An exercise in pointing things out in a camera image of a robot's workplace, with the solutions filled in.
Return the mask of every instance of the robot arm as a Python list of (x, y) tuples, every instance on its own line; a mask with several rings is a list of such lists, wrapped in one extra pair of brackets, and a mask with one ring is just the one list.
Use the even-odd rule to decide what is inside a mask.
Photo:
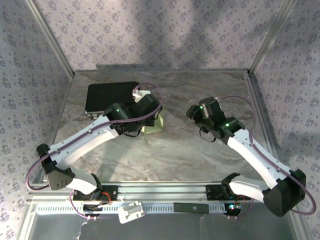
[(97, 120), (68, 139), (51, 145), (38, 146), (40, 157), (50, 154), (42, 162), (46, 178), (52, 190), (70, 188), (91, 196), (101, 189), (94, 174), (87, 174), (70, 167), (81, 156), (98, 145), (114, 139), (123, 133), (140, 131), (143, 126), (154, 125), (154, 115), (144, 120), (127, 122), (128, 119), (141, 118), (155, 111), (160, 103), (150, 91), (135, 90), (135, 104), (130, 108), (120, 103), (113, 104)]
[[(52, 190), (67, 187), (80, 191), (89, 200), (101, 194), (103, 186), (97, 176), (71, 169), (70, 165), (108, 140), (123, 133), (140, 131), (143, 126), (154, 125), (154, 114), (161, 110), (162, 104), (149, 91), (135, 90), (133, 95), (136, 103), (132, 107), (115, 103), (96, 121), (70, 138), (50, 147), (42, 144), (37, 148), (40, 157), (50, 155), (42, 161), (42, 167)], [(250, 141), (250, 132), (236, 118), (225, 117), (217, 99), (209, 97), (201, 100), (199, 105), (190, 107), (186, 115), (194, 120), (201, 131), (212, 133), (216, 139), (242, 155), (264, 180), (253, 180), (232, 173), (221, 181), (226, 199), (230, 196), (247, 196), (263, 202), (272, 213), (282, 217), (305, 198), (305, 192), (292, 181), (293, 177), (305, 186), (305, 174), (299, 169), (291, 171), (257, 141)]]
[(233, 173), (221, 182), (226, 196), (242, 195), (256, 199), (279, 217), (305, 198), (305, 192), (292, 177), (305, 187), (306, 175), (299, 169), (290, 170), (254, 138), (251, 141), (250, 132), (241, 122), (234, 117), (225, 117), (217, 99), (208, 97), (201, 100), (199, 105), (190, 107), (186, 115), (201, 131), (212, 133), (216, 139), (238, 152), (263, 179), (258, 181)]

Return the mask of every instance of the wall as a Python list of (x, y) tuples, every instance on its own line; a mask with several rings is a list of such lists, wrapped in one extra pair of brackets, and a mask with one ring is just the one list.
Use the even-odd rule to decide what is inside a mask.
[(248, 69), (281, 1), (37, 0), (73, 70)]
[[(320, 206), (320, 1), (298, 1), (256, 73), (279, 145)], [(303, 202), (306, 211), (310, 201)], [(307, 218), (320, 239), (320, 211)]]
[(0, 239), (12, 239), (26, 203), (25, 174), (49, 143), (68, 85), (23, 0), (0, 1)]

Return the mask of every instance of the white plastic bracket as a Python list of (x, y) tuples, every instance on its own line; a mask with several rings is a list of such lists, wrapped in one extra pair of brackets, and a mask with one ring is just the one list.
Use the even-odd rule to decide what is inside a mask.
[(121, 224), (139, 219), (145, 215), (141, 202), (135, 201), (129, 205), (119, 207), (118, 215)]
[(247, 196), (262, 203), (264, 202), (262, 191), (269, 188), (264, 181), (250, 179), (241, 175), (232, 179), (229, 187), (236, 195)]
[[(274, 164), (283, 169), (288, 174), (290, 168), (274, 156), (272, 156), (267, 150), (265, 150), (255, 139), (253, 143), (256, 147)], [(270, 189), (273, 189), (277, 184), (277, 180), (284, 180), (287, 176), (279, 172), (273, 166), (271, 166), (266, 160), (260, 156), (257, 151), (251, 146), (249, 140), (249, 131), (247, 129), (240, 129), (234, 133), (233, 137), (228, 139), (227, 145), (237, 151), (243, 158), (260, 174), (265, 183)]]

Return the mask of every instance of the small white clip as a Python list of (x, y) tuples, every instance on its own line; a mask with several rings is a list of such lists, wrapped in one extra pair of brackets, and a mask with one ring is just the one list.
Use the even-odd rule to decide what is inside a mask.
[(142, 207), (141, 202), (138, 201), (118, 208), (119, 220), (122, 224), (141, 218), (145, 214), (146, 213), (144, 211), (144, 208)]

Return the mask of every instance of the yellow object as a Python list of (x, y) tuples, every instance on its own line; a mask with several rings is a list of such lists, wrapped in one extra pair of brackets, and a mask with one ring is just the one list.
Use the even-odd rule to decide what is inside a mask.
[(147, 134), (152, 134), (152, 133), (156, 133), (156, 132), (160, 132), (162, 131), (162, 129), (164, 128), (164, 117), (162, 116), (162, 113), (160, 112), (159, 115), (158, 115), (158, 118), (157, 120), (154, 121), (154, 126), (144, 126), (142, 129), (141, 129), (141, 132), (143, 132), (144, 136), (144, 142), (146, 144), (149, 144), (147, 139), (146, 139), (146, 135)]

